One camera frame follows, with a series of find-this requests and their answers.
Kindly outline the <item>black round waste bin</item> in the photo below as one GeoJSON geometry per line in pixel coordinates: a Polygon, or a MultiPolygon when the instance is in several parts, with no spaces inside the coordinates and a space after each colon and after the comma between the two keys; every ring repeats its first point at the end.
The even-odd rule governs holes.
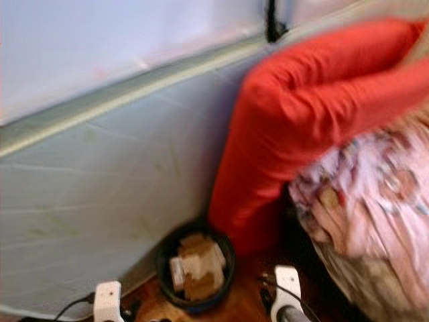
{"type": "Polygon", "coordinates": [[[185,313],[200,314],[215,309],[215,307],[220,306],[226,300],[236,275],[236,263],[236,252],[233,243],[230,242],[226,234],[211,227],[205,220],[197,219],[175,228],[174,231],[162,240],[160,248],[156,252],[154,267],[156,267],[159,288],[163,297],[170,304],[183,310],[185,313]],[[220,287],[211,297],[201,301],[186,300],[180,296],[179,292],[174,290],[174,283],[172,282],[169,267],[169,258],[174,257],[178,253],[180,240],[193,233],[202,233],[211,237],[225,255],[225,267],[223,269],[225,282],[223,287],[220,287]]]}

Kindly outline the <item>small white carton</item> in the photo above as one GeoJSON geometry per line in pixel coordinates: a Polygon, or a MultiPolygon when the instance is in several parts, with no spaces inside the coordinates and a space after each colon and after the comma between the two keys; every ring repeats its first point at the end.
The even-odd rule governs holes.
{"type": "Polygon", "coordinates": [[[183,291],[185,285],[185,270],[183,260],[180,257],[170,258],[169,267],[172,285],[174,285],[174,292],[183,291]]]}

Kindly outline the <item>brown cardboard piece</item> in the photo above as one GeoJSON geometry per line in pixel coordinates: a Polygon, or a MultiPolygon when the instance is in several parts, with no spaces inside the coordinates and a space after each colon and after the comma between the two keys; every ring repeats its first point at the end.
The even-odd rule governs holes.
{"type": "Polygon", "coordinates": [[[180,240],[178,248],[183,282],[181,291],[187,301],[204,301],[223,288],[226,258],[211,236],[190,234],[180,240]]]}

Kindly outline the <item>bed with grey floral sheet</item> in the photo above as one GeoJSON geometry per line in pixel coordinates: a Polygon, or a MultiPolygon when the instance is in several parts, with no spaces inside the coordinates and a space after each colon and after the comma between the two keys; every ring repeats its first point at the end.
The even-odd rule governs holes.
{"type": "Polygon", "coordinates": [[[284,243],[294,246],[298,271],[318,285],[324,299],[343,309],[347,322],[429,322],[429,307],[414,309],[386,260],[348,258],[320,246],[300,226],[304,212],[283,191],[284,243]]]}

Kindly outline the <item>pink cartoon print blanket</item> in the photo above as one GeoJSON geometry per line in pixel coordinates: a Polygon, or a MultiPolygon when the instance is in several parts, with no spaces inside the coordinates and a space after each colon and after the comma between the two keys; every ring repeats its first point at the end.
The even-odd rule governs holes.
{"type": "Polygon", "coordinates": [[[429,306],[429,111],[331,148],[288,192],[313,239],[387,261],[411,304],[429,306]]]}

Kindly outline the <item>red pillow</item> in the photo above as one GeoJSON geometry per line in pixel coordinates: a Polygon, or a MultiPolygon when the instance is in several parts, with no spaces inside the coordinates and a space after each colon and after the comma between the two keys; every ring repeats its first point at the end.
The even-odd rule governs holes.
{"type": "Polygon", "coordinates": [[[429,60],[400,66],[427,25],[359,22],[285,47],[249,71],[208,208],[236,254],[276,245],[281,189],[300,170],[429,96],[429,60]]]}

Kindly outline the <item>grey window sill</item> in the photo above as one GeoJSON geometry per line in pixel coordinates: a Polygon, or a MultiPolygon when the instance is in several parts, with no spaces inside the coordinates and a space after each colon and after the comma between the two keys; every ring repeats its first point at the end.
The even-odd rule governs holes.
{"type": "Polygon", "coordinates": [[[24,117],[2,129],[0,156],[6,157],[22,148],[51,137],[63,129],[80,125],[107,111],[122,107],[135,99],[184,82],[191,76],[216,70],[251,58],[257,54],[269,54],[310,35],[341,27],[348,23],[392,15],[417,18],[429,15],[429,0],[359,0],[343,9],[322,16],[316,21],[306,22],[292,28],[281,39],[269,45],[265,38],[257,35],[248,40],[221,46],[172,64],[155,68],[122,80],[107,88],[51,105],[39,113],[24,117]]]}

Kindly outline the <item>black window latch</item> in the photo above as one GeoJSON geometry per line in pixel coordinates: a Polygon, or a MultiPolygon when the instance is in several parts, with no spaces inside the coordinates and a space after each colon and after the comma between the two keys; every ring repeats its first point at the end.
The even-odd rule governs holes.
{"type": "Polygon", "coordinates": [[[277,43],[288,32],[285,22],[278,19],[277,0],[265,0],[265,40],[269,44],[277,43]]]}

